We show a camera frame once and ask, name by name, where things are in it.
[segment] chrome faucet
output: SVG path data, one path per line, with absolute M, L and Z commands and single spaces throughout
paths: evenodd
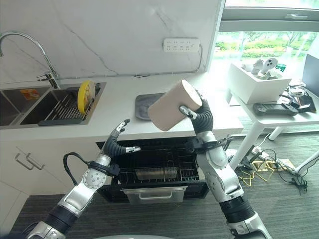
M 46 61 L 46 63 L 48 64 L 51 72 L 46 72 L 44 73 L 43 76 L 45 76 L 46 78 L 45 79 L 41 79 L 39 81 L 46 81 L 48 80 L 51 84 L 51 86 L 55 89 L 60 89 L 60 86 L 58 84 L 58 82 L 60 81 L 60 77 L 59 77 L 59 74 L 57 73 L 57 71 L 55 70 L 55 68 L 53 67 L 49 57 L 47 56 L 46 52 L 44 51 L 43 47 L 40 45 L 39 42 L 37 42 L 33 37 L 23 33 L 23 32 L 19 32 L 19 31 L 5 31 L 3 33 L 0 34 L 0 57 L 3 56 L 3 53 L 2 53 L 2 49 L 1 49 L 1 44 L 2 44 L 2 41 L 3 39 L 6 37 L 6 36 L 9 36 L 9 35 L 18 35 L 18 36 L 23 36 L 27 39 L 29 39 L 30 41 L 32 41 L 38 48 L 40 48 L 41 50 L 41 53 Z

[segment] sink basin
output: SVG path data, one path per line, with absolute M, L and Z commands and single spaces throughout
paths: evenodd
M 0 91 L 0 125 L 11 125 L 22 118 L 49 87 L 9 89 Z
M 77 109 L 79 85 L 65 85 L 63 89 L 60 90 L 47 88 L 46 92 L 28 108 L 28 111 L 25 112 L 19 120 L 14 120 L 9 126 L 1 125 L 1 129 L 87 124 L 98 103 L 105 84 L 106 83 L 96 84 L 95 99 L 91 102 L 84 115 Z M 13 110 L 10 110 L 10 113 L 11 115 L 16 114 Z M 9 119 L 2 118 L 2 116 L 1 120 L 9 121 Z

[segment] white cabinet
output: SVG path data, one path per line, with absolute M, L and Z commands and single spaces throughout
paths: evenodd
M 0 182 L 0 237 L 10 232 L 26 200 L 25 193 Z
M 0 180 L 27 195 L 67 193 L 74 185 L 65 172 L 63 156 L 77 152 L 91 161 L 100 151 L 93 138 L 5 141 L 0 149 Z M 69 156 L 68 165 L 79 182 L 87 165 L 75 156 Z
M 41 170 L 27 161 L 23 142 L 0 142 L 0 180 L 27 195 L 57 194 L 66 190 L 47 169 Z
M 50 140 L 29 140 L 21 145 L 24 151 L 30 153 L 33 160 L 39 164 L 44 164 L 47 170 L 64 187 L 55 193 L 64 194 L 70 191 L 74 185 L 70 177 L 65 172 L 63 166 L 63 156 L 70 152 L 76 152 L 86 161 L 95 160 L 100 152 L 95 140 L 91 138 L 75 139 L 50 139 Z M 79 182 L 84 172 L 88 169 L 87 165 L 82 163 L 75 156 L 70 155 L 68 166 L 75 179 Z

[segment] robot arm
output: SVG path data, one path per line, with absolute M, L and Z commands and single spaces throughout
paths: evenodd
M 89 169 L 84 173 L 81 182 L 66 194 L 47 218 L 38 223 L 29 233 L 27 239 L 34 237 L 43 239 L 64 239 L 66 233 L 82 215 L 95 192 L 104 185 L 107 176 L 117 175 L 118 165 L 111 164 L 111 158 L 140 151 L 139 147 L 122 147 L 117 138 L 123 132 L 129 119 L 121 122 L 111 133 L 95 161 L 90 162 Z
M 186 106 L 179 107 L 179 110 L 192 120 L 197 137 L 196 161 L 205 175 L 210 191 L 219 202 L 230 231 L 236 237 L 271 239 L 258 213 L 243 197 L 244 191 L 238 177 L 213 135 L 213 116 L 208 102 L 203 99 L 202 102 L 203 106 L 196 113 Z

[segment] cabinet handle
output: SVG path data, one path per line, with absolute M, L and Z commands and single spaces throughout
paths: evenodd
M 34 164 L 32 164 L 32 166 L 29 167 L 29 166 L 26 165 L 25 163 L 21 162 L 21 161 L 18 159 L 19 156 L 20 156 L 20 153 L 18 153 L 18 154 L 15 156 L 15 158 L 14 158 L 19 164 L 21 164 L 23 167 L 25 167 L 25 168 L 28 169 L 28 170 L 32 170 L 32 169 L 34 168 Z
M 45 166 L 45 164 L 39 165 L 38 163 L 34 162 L 31 158 L 30 158 L 31 153 L 28 153 L 25 157 L 25 159 L 31 163 L 34 167 L 36 167 L 39 170 L 42 170 Z

